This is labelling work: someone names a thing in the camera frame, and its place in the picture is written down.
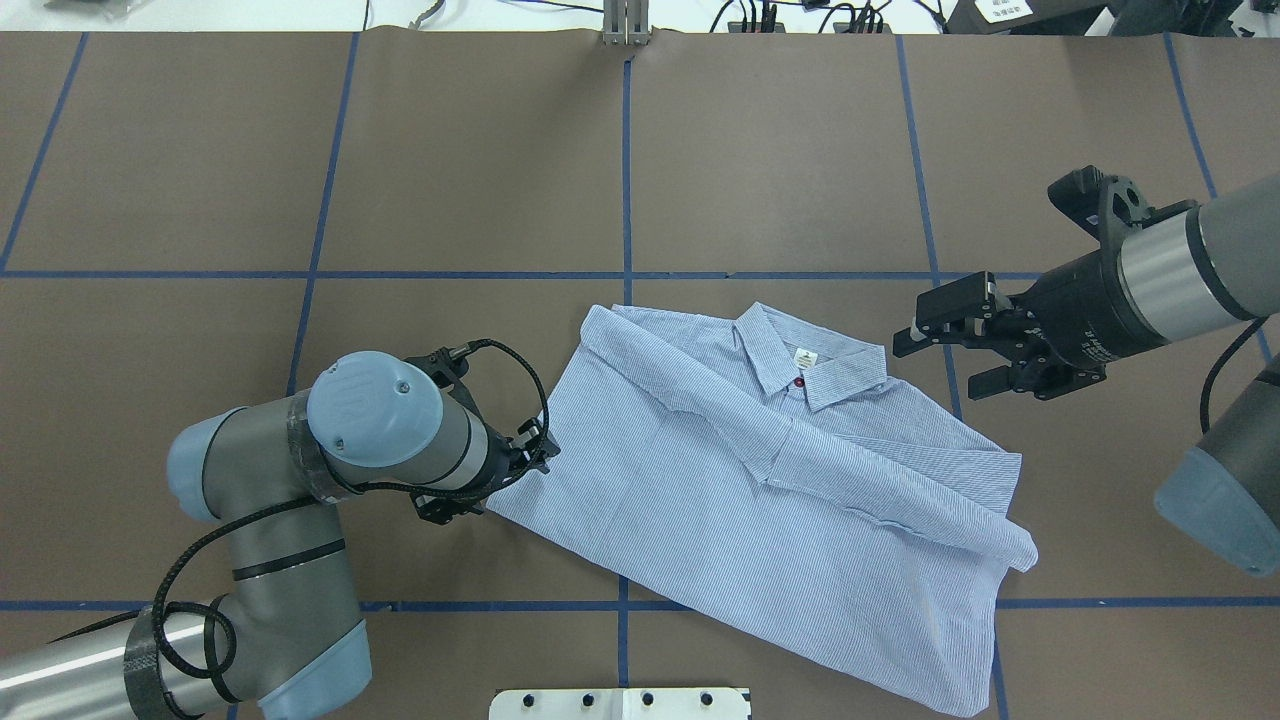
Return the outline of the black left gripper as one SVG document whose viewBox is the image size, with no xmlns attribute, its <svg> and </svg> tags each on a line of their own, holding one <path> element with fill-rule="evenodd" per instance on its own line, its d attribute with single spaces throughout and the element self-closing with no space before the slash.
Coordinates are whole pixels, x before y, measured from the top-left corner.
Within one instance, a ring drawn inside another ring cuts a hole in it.
<svg viewBox="0 0 1280 720">
<path fill-rule="evenodd" d="M 480 515 L 484 502 L 530 473 L 548 474 L 561 446 L 544 420 L 527 420 L 508 437 L 488 424 L 463 383 L 468 357 L 481 345 L 440 347 L 404 361 L 422 372 L 440 391 L 442 424 L 438 439 L 460 439 L 457 459 L 422 491 L 411 495 L 420 519 L 447 525 L 466 514 Z"/>
</svg>

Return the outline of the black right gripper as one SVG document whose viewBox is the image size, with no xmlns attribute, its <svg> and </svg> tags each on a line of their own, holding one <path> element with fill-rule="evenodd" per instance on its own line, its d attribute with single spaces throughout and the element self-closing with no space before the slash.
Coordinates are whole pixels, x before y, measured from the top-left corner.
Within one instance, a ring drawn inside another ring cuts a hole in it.
<svg viewBox="0 0 1280 720">
<path fill-rule="evenodd" d="M 1010 300 L 991 272 L 920 293 L 910 324 L 893 334 L 895 357 L 934 345 L 1004 352 L 1009 366 L 968 378 L 969 400 L 1009 392 L 1051 400 L 1105 380 L 1110 363 L 1169 343 L 1132 297 L 1123 245 L 1199 204 L 1187 199 L 1155 206 L 1132 179 L 1094 165 L 1060 177 L 1047 196 L 1096 240 L 1097 250 L 1043 273 Z"/>
</svg>

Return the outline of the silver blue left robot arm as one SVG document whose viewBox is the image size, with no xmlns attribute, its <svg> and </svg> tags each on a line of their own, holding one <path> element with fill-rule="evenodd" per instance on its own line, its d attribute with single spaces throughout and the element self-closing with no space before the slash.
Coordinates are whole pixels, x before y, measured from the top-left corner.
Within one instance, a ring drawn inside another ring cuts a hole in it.
<svg viewBox="0 0 1280 720">
<path fill-rule="evenodd" d="M 242 702 L 268 719 L 316 719 L 372 675 L 367 624 L 338 507 L 403 495 L 425 521 L 485 500 L 558 446 L 548 393 L 512 434 L 463 383 L 494 340 L 399 359 L 360 351 L 307 389 L 186 428 L 166 457 L 170 492 L 212 529 L 154 597 L 3 661 L 5 719 L 206 719 Z"/>
</svg>

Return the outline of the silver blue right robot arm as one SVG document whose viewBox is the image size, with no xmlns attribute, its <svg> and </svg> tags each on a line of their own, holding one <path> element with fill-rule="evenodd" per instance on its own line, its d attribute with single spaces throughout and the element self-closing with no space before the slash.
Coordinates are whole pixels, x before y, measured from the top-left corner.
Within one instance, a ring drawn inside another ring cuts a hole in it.
<svg viewBox="0 0 1280 720">
<path fill-rule="evenodd" d="M 1155 506 L 1245 574 L 1276 574 L 1277 361 L 1220 416 L 1211 400 L 1226 364 L 1277 316 L 1277 177 L 1208 202 L 1155 206 L 1132 179 L 1088 165 L 1046 193 L 1096 250 L 1019 293 L 1001 292 L 989 272 L 922 293 L 893 336 L 893 355 L 934 345 L 987 350 L 1002 364 L 968 379 L 969 398 L 1050 401 L 1101 383 L 1123 359 L 1239 325 L 1201 387 L 1201 438 L 1156 491 Z"/>
</svg>

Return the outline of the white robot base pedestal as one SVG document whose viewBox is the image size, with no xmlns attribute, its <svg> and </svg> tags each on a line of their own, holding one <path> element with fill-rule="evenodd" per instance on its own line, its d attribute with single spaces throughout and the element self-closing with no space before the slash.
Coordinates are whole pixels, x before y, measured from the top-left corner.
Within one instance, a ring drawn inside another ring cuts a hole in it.
<svg viewBox="0 0 1280 720">
<path fill-rule="evenodd" d="M 489 719 L 751 719 L 750 691 L 733 687 L 509 689 Z"/>
</svg>

